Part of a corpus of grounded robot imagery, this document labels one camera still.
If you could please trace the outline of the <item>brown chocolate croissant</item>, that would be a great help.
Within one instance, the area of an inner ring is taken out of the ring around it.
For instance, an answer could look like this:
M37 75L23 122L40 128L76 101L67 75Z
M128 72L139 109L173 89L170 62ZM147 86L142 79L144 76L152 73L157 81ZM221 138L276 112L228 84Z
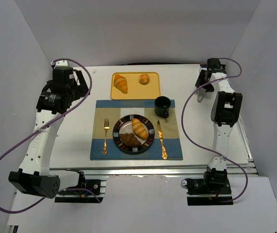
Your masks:
M140 141L136 138L136 136L133 133L122 133L119 134L119 136L122 143L124 143L126 146L133 148L141 146Z

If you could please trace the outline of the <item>small striped croissant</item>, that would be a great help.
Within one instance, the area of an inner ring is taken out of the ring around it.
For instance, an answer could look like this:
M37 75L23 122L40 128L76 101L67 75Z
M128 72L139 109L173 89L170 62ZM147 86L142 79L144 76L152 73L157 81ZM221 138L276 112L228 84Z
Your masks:
M133 133L140 139L146 140L148 138L148 133L145 130L143 124L136 118L132 119L132 130Z

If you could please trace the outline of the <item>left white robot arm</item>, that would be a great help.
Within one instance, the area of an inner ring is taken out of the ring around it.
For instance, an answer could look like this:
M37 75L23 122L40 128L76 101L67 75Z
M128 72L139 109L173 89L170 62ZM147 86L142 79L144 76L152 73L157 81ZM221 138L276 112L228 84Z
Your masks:
M52 80L42 89L36 105L34 132L26 155L17 172L10 172L9 182L21 193L53 199L68 188L84 188L83 172L76 169L50 170L52 149L63 122L61 116L72 102L88 91L83 74L71 67L56 67Z

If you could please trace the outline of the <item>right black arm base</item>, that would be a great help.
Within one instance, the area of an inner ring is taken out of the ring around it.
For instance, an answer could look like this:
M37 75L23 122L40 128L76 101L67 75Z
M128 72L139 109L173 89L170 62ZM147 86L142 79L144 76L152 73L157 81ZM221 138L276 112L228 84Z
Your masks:
M232 193L227 171L206 171L202 179L185 178L181 186L187 189L188 206L232 205Z

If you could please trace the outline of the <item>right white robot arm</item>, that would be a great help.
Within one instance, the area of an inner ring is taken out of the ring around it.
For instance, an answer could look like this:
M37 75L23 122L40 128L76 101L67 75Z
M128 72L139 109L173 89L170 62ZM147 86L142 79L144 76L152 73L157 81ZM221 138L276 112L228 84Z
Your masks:
M233 126L237 123L242 94L235 92L226 78L225 68L218 58L209 58L207 64L200 68L195 87L197 101L201 102L207 93L214 92L211 79L218 79L218 91L211 110L211 121L214 128L212 150L217 154L210 160L204 174L206 183L223 184L227 181L226 154L228 142Z

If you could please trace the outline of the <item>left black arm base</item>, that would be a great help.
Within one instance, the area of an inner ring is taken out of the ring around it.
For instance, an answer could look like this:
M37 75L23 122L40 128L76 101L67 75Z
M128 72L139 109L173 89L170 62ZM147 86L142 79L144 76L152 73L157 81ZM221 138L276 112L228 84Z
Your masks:
M56 203L101 203L104 199L106 180L86 180L82 190L60 191L54 202Z

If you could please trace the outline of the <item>gold fork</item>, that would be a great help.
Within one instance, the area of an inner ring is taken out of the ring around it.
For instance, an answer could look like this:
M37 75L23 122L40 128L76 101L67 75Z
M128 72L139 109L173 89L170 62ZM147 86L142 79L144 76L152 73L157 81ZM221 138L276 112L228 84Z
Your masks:
M103 150L102 150L102 154L106 155L107 154L107 132L109 131L110 127L109 127L109 119L105 118L104 119L104 131L105 131L105 135L104 135L104 146L103 146Z

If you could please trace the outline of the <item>large striped croissant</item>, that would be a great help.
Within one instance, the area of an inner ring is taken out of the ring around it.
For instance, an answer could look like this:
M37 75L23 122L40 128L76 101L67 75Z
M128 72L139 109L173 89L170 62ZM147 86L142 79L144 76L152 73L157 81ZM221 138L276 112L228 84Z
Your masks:
M128 93L127 79L124 76L117 74L114 77L113 85L119 89L122 93Z

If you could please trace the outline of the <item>dark green mug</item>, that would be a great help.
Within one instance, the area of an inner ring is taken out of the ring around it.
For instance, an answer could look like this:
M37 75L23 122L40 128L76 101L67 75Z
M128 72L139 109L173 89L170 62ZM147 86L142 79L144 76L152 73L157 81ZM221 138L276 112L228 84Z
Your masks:
M165 96L159 96L155 99L154 112L158 117L168 118L171 100Z

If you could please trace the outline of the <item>round orange bun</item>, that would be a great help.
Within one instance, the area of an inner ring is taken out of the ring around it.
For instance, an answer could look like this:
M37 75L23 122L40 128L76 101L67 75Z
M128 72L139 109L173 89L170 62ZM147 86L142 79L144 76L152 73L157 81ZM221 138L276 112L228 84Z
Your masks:
M141 84L148 84L150 81L150 76L148 74L141 74L139 76L139 82Z

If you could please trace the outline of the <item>dark rimmed ceramic plate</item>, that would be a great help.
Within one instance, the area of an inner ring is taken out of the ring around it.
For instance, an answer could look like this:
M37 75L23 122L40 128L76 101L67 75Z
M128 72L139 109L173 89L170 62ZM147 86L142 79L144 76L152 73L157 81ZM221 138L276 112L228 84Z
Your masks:
M132 119L134 119L134 118L138 119L143 124L145 130L148 133L148 138L146 140L142 140L138 136L135 135L136 138L141 143L141 146L136 147L136 148L126 146L124 143L122 143L120 136L119 136L119 134L122 134L122 133L133 133ZM141 154L141 153L147 151L151 147L151 145L154 141L154 137L155 137L155 129L154 129L154 126L151 123L151 121L149 119L147 119L146 117L141 116L141 115L132 114L132 115L126 115L116 122L116 124L113 128L112 136L113 136L113 141L114 141L115 145L122 152L127 153L127 154Z

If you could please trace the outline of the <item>yellow plastic tray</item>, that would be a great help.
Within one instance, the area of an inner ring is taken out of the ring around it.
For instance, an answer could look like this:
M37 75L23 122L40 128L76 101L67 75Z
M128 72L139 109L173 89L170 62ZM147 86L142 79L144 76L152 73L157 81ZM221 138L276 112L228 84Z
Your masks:
M139 82L141 75L148 75L149 82ZM116 77L124 77L127 80L127 93L123 93L114 85ZM113 100L154 100L161 95L160 78L156 72L117 72L112 75L110 97Z

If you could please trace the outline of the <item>blue beige checked placemat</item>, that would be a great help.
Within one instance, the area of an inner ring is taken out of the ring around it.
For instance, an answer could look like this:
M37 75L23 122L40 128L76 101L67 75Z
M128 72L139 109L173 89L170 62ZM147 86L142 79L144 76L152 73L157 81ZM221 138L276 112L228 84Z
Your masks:
M96 102L93 135L91 141L91 160L162 160L161 143L157 130L157 121L163 132L163 140L168 160L182 160L178 125L175 116L175 101L171 100L169 117L158 117L154 112L154 100L98 100ZM126 115L141 115L151 121L155 129L155 137L151 147L141 154L127 154L117 148L113 141L113 128L116 122ZM107 154L103 155L104 119L109 119L107 132Z

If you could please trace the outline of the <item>gold knife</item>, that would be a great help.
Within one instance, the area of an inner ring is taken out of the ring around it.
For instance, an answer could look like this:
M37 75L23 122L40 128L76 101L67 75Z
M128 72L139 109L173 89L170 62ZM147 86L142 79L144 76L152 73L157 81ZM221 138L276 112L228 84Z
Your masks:
M167 155L166 148L164 145L163 132L162 132L162 128L161 128L159 120L157 121L157 130L158 130L158 135L159 135L159 139L160 139L160 143L161 143L162 158L164 160L167 160L168 155Z

